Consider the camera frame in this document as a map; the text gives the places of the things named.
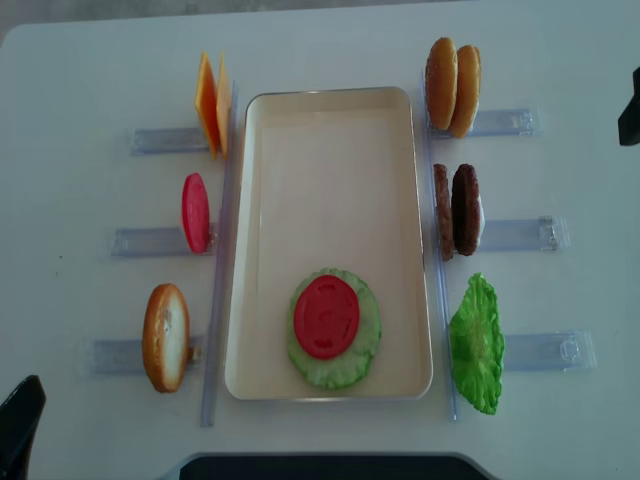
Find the black object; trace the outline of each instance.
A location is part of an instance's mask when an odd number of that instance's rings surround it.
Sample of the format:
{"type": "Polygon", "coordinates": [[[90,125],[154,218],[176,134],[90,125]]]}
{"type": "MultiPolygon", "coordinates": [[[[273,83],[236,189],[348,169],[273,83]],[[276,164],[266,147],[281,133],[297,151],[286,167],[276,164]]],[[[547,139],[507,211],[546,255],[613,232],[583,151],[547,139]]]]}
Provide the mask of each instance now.
{"type": "Polygon", "coordinates": [[[620,145],[640,143],[640,68],[633,72],[633,97],[618,118],[620,145]]]}
{"type": "Polygon", "coordinates": [[[462,458],[424,455],[223,455],[192,460],[180,480],[488,480],[462,458]]]}
{"type": "Polygon", "coordinates": [[[30,375],[0,405],[0,478],[27,478],[31,446],[46,400],[40,379],[30,375]]]}

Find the white table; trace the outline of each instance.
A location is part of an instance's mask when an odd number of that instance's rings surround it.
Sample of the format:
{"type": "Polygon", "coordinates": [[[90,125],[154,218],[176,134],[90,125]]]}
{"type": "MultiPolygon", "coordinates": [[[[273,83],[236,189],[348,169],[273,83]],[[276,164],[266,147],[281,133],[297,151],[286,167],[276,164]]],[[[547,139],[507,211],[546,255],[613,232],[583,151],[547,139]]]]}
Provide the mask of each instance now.
{"type": "MultiPolygon", "coordinates": [[[[29,373],[48,401],[32,478],[158,477],[205,452],[457,452],[499,478],[635,478],[640,470],[637,295],[640,147],[617,118],[640,65],[638,2],[536,0],[25,26],[0,48],[0,397],[29,373]],[[83,339],[136,338],[147,295],[185,292],[209,318],[213,259],[106,262],[105,229],[177,224],[184,176],[221,188],[206,155],[131,158],[124,129],[192,126],[200,52],[224,49],[241,111],[256,94],[396,85],[419,108],[419,72],[448,35],[483,59],[481,107],[535,105],[540,138],[467,139],[438,160],[476,165],[488,218],[564,215],[558,255],[476,255],[449,267],[500,298],[506,333],[587,328],[598,368],[505,374],[495,417],[461,401],[451,423],[442,331],[434,380],[408,403],[243,403],[220,385],[198,427],[202,375],[175,395],[144,377],[86,378],[83,339]]],[[[418,151],[421,137],[416,139],[418,151]]]]}

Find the tray rim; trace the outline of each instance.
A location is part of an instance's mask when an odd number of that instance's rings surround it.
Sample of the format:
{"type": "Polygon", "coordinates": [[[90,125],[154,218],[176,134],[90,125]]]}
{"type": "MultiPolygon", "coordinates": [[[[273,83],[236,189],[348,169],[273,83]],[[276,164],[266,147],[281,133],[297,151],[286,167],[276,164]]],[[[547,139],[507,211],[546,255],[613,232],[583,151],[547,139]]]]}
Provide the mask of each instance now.
{"type": "MultiPolygon", "coordinates": [[[[417,401],[419,399],[421,399],[431,388],[431,385],[433,384],[433,376],[434,376],[434,365],[433,365],[433,342],[432,342],[432,338],[431,338],[431,322],[430,322],[430,309],[429,309],[429,298],[428,298],[428,291],[427,291],[427,270],[425,268],[425,262],[424,262],[424,255],[425,255],[425,242],[424,242],[424,238],[425,235],[427,235],[427,233],[425,232],[425,229],[423,227],[423,212],[422,212],[422,208],[426,208],[421,201],[421,195],[420,195],[420,178],[419,178],[419,172],[418,172],[418,150],[416,148],[416,132],[415,132],[415,122],[413,120],[413,105],[411,104],[411,99],[410,96],[408,94],[408,92],[398,86],[373,86],[373,87],[362,87],[362,88],[337,88],[337,89],[328,89],[328,90],[299,90],[299,91],[286,91],[286,92],[265,92],[265,93],[259,93],[257,95],[255,95],[248,103],[247,106],[245,108],[245,115],[244,115],[244,122],[242,124],[242,128],[243,128],[243,138],[242,138],[242,149],[240,150],[239,156],[241,159],[241,166],[240,166],[240,175],[239,178],[236,179],[237,183],[236,185],[238,185],[238,192],[237,192],[237,196],[238,196],[238,205],[237,205],[237,211],[234,212],[236,215],[234,215],[234,221],[236,223],[236,238],[234,239],[234,255],[232,259],[229,259],[229,261],[231,262],[231,269],[232,269],[232,275],[230,278],[230,286],[229,286],[229,298],[228,298],[228,309],[227,309],[227,322],[225,322],[225,331],[223,332],[224,334],[224,349],[223,349],[223,358],[222,358],[222,367],[223,367],[223,377],[224,377],[224,386],[226,388],[226,390],[229,392],[229,394],[236,400],[240,400],[243,402],[261,402],[261,403],[317,403],[317,402],[365,402],[365,403],[369,403],[369,402],[389,402],[389,401],[393,401],[393,402],[412,402],[412,401],[417,401]],[[422,274],[421,274],[421,279],[422,279],[422,286],[424,288],[424,302],[425,302],[425,313],[426,313],[426,318],[424,318],[424,321],[426,322],[426,332],[427,332],[427,338],[426,341],[427,342],[427,346],[428,346],[428,350],[429,350],[429,354],[428,354],[428,358],[429,358],[429,372],[428,372],[428,381],[426,382],[426,385],[424,387],[424,389],[422,389],[420,392],[416,393],[415,395],[403,395],[403,396],[393,396],[393,395],[381,395],[381,396],[331,396],[331,395],[325,395],[325,396],[318,396],[318,397],[304,397],[304,396],[292,396],[292,397],[287,397],[287,398],[245,398],[239,395],[236,395],[232,389],[229,387],[228,382],[227,382],[227,356],[228,356],[228,348],[229,348],[229,333],[231,330],[231,310],[232,310],[232,299],[233,299],[233,279],[235,277],[236,274],[236,257],[237,257],[237,228],[238,228],[238,221],[239,221],[239,216],[240,216],[240,201],[242,198],[242,181],[244,178],[244,173],[245,173],[245,165],[244,165],[244,159],[245,159],[245,146],[246,146],[246,133],[247,133],[247,125],[248,125],[248,121],[249,121],[249,111],[251,106],[254,104],[255,101],[259,100],[260,98],[263,97],[274,97],[274,96],[290,96],[290,95],[309,95],[309,94],[331,94],[331,93],[348,93],[348,92],[367,92],[367,91],[396,91],[398,93],[400,93],[407,102],[408,105],[408,115],[409,115],[409,125],[410,125],[410,134],[411,134],[411,152],[413,155],[413,172],[414,172],[414,179],[415,179],[415,194],[416,194],[416,207],[417,207],[417,215],[418,215],[418,223],[419,223],[419,232],[420,232],[420,254],[421,254],[421,260],[422,260],[422,265],[421,265],[421,269],[422,269],[422,274]]],[[[325,393],[331,393],[332,390],[321,390],[319,389],[319,391],[323,391],[325,393]]]]}

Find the red tomato slice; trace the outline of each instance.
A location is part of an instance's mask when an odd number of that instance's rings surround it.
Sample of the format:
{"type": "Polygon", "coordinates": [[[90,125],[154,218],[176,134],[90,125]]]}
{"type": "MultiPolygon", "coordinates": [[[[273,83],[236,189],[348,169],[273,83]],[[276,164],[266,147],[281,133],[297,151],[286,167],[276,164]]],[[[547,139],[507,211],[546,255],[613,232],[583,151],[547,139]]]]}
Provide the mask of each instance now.
{"type": "Polygon", "coordinates": [[[358,332],[356,292],[333,275],[323,275],[304,289],[293,314],[293,328],[305,352],[328,360],[344,352],[358,332]]]}
{"type": "Polygon", "coordinates": [[[192,173],[182,189],[182,226],[193,253],[204,253],[211,241],[209,234],[209,197],[202,177],[192,173]]]}

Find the toy burger bun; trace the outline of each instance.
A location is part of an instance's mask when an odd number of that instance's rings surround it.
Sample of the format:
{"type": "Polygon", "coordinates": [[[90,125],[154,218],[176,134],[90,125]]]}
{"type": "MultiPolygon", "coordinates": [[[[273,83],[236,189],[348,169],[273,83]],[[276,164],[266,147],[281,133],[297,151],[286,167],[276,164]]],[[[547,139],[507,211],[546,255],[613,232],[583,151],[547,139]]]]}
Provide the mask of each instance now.
{"type": "Polygon", "coordinates": [[[458,50],[458,88],[455,110],[449,130],[456,138],[464,137],[478,111],[482,65],[480,52],[473,45],[465,45],[458,50]]]}
{"type": "Polygon", "coordinates": [[[188,356],[187,302],[175,285],[158,285],[149,297],[142,331],[144,369],[158,392],[180,388],[188,356]]]}
{"type": "Polygon", "coordinates": [[[431,47],[425,83],[431,124],[446,130],[453,117],[458,83],[458,54],[450,38],[442,37],[431,47]]]}

